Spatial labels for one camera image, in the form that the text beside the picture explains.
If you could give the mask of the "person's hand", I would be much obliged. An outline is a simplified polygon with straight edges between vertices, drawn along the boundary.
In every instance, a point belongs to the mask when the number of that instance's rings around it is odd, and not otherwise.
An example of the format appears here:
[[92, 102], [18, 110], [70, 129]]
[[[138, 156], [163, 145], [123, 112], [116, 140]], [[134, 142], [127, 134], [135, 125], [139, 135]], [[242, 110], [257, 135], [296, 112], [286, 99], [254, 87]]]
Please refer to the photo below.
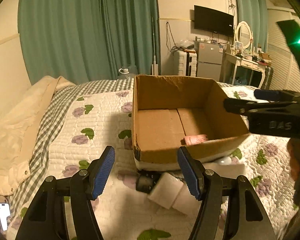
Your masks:
[[290, 175], [294, 181], [297, 181], [300, 174], [300, 161], [296, 159], [296, 142], [293, 138], [287, 143], [287, 151], [290, 155]]

